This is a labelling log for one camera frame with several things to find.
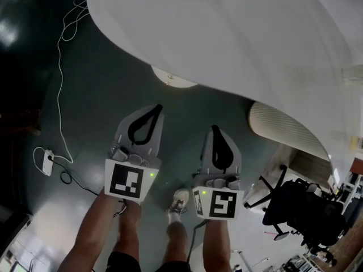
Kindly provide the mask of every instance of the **sneaker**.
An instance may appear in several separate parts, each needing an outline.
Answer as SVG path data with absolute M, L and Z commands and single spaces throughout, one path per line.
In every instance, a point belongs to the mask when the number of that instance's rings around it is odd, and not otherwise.
M 180 215 L 187 211 L 187 203 L 189 200 L 189 191 L 187 189 L 178 189 L 174 193 L 171 206 L 167 209 L 169 223 L 180 221 Z

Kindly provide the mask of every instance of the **black office chair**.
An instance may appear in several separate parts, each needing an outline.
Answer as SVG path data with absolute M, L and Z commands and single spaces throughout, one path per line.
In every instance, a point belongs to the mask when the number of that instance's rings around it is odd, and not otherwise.
M 345 219 L 341 212 L 343 205 L 338 202 L 320 198 L 313 192 L 313 184 L 298 178 L 295 181 L 287 181 L 282 185 L 287 167 L 280 167 L 283 172 L 275 188 L 263 178 L 260 179 L 271 191 L 269 195 L 250 205 L 245 203 L 247 209 L 270 201 L 264 208 L 265 215 L 262 223 L 265 226 L 274 226 L 278 235 L 275 241 L 287 237 L 289 232 L 282 232 L 278 227 L 280 223 L 287 223 L 308 242 L 323 245 L 332 245 L 345 226 Z
M 259 178 L 270 190 L 270 193 L 267 196 L 251 205 L 248 202 L 244 204 L 245 208 L 250 209 L 271 200 L 268 208 L 263 209 L 263 211 L 265 211 L 265 216 L 262 223 L 265 226 L 274 226 L 278 232 L 278 235 L 274 238 L 275 241 L 282 240 L 289 234 L 289 232 L 282 232 L 278 224 L 285 223 L 289 220 L 290 214 L 297 208 L 303 193 L 307 189 L 304 181 L 288 181 L 282 185 L 288 168 L 285 165 L 281 165 L 280 169 L 282 169 L 282 174 L 275 188 L 272 188 L 272 186 L 270 186 L 270 184 L 262 176 Z
M 304 242 L 312 246 L 334 245 L 347 224 L 343 204 L 318 197 L 314 193 L 305 193 L 304 200 L 287 224 L 300 231 Z

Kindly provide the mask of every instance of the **wooden floor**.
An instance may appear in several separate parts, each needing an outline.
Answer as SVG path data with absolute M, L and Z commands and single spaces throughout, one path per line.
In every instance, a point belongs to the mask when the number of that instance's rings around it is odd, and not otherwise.
M 330 268 L 316 257 L 314 257 L 313 260 L 324 272 L 343 272 L 362 248 L 363 211 L 361 211 L 360 216 L 348 233 L 329 249 L 334 255 L 334 258 L 337 259 L 336 266 Z

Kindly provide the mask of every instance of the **electrical outlet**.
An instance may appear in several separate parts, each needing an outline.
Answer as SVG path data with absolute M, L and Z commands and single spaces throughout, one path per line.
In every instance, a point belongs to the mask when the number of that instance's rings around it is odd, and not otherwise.
M 52 160 L 54 160 L 52 150 L 45 150 L 42 170 L 46 175 L 50 176 L 52 174 L 53 162 L 48 159 L 48 156 L 51 156 Z

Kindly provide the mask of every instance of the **black shorts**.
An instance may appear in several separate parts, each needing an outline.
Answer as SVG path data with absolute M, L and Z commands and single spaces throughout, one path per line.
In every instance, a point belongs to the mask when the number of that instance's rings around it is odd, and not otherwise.
M 106 272 L 141 272 L 137 260 L 125 253 L 112 252 L 108 257 Z M 188 264 L 183 261 L 173 261 L 163 264 L 157 272 L 188 272 Z

